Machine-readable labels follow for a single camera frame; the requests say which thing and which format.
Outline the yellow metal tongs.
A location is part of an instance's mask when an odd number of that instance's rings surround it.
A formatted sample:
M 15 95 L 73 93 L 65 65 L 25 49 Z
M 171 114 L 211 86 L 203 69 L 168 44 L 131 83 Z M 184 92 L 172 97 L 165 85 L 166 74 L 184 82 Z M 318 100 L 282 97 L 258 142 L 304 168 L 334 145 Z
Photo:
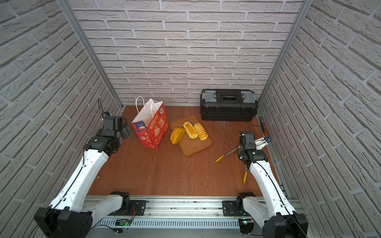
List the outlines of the yellow metal tongs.
M 236 152 L 236 151 L 237 151 L 238 149 L 240 149 L 240 148 L 241 148 L 240 145 L 238 145 L 237 148 L 235 148 L 235 149 L 229 151 L 228 153 L 226 153 L 226 154 L 220 156 L 217 160 L 215 160 L 215 163 L 220 162 L 224 157 L 227 157 L 228 155 L 232 154 L 233 152 Z M 244 173 L 244 176 L 243 176 L 243 184 L 246 183 L 247 176 L 248 176 L 248 169 L 247 169 L 247 167 L 245 167 L 245 173 Z

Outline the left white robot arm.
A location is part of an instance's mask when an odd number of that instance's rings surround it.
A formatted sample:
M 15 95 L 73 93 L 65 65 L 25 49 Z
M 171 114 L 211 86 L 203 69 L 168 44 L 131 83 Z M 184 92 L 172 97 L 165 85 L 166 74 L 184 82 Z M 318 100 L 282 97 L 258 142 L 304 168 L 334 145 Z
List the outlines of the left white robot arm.
M 123 192 L 83 206 L 100 169 L 132 134 L 124 117 L 106 115 L 102 121 L 103 127 L 84 145 L 81 161 L 64 188 L 48 207 L 40 207 L 34 215 L 37 227 L 48 238 L 84 238 L 109 214 L 131 210 L 129 194 Z

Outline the brown wooden tray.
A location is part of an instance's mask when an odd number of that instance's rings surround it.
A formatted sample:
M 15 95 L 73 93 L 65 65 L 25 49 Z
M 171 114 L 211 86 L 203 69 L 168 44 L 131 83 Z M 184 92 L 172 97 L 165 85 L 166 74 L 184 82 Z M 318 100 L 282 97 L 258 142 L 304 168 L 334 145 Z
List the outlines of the brown wooden tray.
M 185 122 L 190 122 L 192 125 L 200 123 L 200 120 L 197 116 L 191 115 L 180 120 L 174 121 L 170 124 L 171 130 L 175 128 L 182 128 Z M 190 139 L 187 134 L 184 135 L 182 140 L 178 143 L 178 146 L 185 156 L 193 155 L 197 152 L 200 152 L 206 148 L 209 148 L 212 145 L 212 139 L 209 137 L 204 141 L 201 141 L 199 138 Z

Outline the large oval golden bun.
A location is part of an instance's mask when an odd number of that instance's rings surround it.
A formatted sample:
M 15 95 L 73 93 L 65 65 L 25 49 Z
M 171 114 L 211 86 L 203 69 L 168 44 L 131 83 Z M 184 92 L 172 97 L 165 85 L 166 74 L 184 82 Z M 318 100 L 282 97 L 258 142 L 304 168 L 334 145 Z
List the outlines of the large oval golden bun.
M 171 143 L 172 144 L 179 143 L 182 140 L 185 132 L 186 131 L 184 128 L 180 128 L 180 127 L 174 128 L 174 130 L 172 131 L 172 134 L 170 136 Z

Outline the red white paper bag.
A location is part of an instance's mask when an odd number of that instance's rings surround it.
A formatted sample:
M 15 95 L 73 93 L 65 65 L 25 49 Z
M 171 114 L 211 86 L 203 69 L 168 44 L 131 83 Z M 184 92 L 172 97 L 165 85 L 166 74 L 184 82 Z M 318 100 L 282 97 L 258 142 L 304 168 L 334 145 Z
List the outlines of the red white paper bag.
M 157 150 L 169 128 L 163 101 L 149 99 L 144 101 L 142 96 L 136 98 L 137 116 L 132 121 L 133 127 L 142 145 Z

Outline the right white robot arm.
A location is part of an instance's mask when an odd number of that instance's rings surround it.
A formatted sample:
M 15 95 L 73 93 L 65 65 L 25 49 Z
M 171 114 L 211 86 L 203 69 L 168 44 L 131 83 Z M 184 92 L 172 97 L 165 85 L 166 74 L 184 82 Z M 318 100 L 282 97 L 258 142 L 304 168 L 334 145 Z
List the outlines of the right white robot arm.
M 264 238 L 306 238 L 308 220 L 304 214 L 297 213 L 277 183 L 262 150 L 267 140 L 255 139 L 252 131 L 242 131 L 239 137 L 237 157 L 256 179 L 266 205 L 260 203 L 252 192 L 239 193 L 237 210 L 254 219 L 262 229 Z

